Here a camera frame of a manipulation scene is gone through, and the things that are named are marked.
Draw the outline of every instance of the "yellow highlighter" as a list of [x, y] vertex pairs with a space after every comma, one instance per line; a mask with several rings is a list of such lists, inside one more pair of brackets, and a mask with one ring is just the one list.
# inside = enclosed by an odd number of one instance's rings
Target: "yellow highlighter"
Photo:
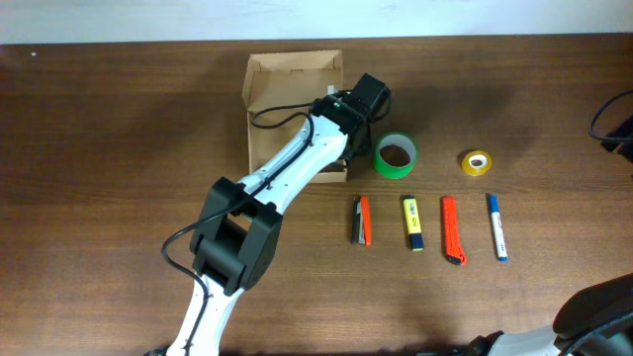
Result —
[[424, 241], [422, 240], [422, 228], [420, 226], [415, 197], [411, 195], [405, 196], [404, 205], [405, 216], [407, 217], [408, 237], [411, 239], [411, 249], [413, 251], [421, 251], [424, 249]]

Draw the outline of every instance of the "yellow tape roll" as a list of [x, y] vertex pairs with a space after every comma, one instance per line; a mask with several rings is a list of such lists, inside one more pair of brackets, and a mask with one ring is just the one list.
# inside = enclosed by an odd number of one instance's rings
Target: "yellow tape roll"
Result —
[[493, 166], [493, 159], [484, 151], [476, 150], [468, 153], [462, 161], [464, 173], [474, 177], [483, 175]]

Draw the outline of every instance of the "blue marker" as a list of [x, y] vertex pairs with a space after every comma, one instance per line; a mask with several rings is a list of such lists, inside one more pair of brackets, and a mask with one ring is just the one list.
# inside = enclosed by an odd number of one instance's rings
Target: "blue marker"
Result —
[[503, 230], [501, 229], [501, 216], [498, 213], [497, 197], [490, 194], [491, 219], [493, 220], [493, 231], [495, 232], [495, 244], [497, 245], [497, 256], [501, 262], [507, 261], [507, 250], [503, 240]]

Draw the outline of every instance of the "tape roll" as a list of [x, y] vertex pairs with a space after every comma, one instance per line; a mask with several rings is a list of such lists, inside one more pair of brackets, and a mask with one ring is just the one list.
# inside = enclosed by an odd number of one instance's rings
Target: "tape roll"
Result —
[[476, 150], [468, 153], [462, 160], [462, 169], [464, 173], [477, 177], [488, 172], [493, 166], [491, 156], [482, 150]]
[[[381, 155], [381, 150], [387, 146], [395, 146], [403, 149], [408, 155], [408, 163], [403, 165], [392, 165], [387, 163], [386, 157]], [[382, 136], [376, 144], [376, 154], [374, 154], [374, 167], [378, 173], [389, 179], [405, 178], [417, 162], [417, 145], [406, 133], [387, 133]]]

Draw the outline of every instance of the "orange box cutter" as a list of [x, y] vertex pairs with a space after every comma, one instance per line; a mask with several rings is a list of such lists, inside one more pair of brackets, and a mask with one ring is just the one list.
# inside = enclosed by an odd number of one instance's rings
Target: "orange box cutter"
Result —
[[450, 263], [458, 266], [466, 264], [466, 254], [459, 243], [457, 232], [457, 213], [455, 198], [442, 197], [442, 222], [444, 224], [444, 247], [446, 258]]

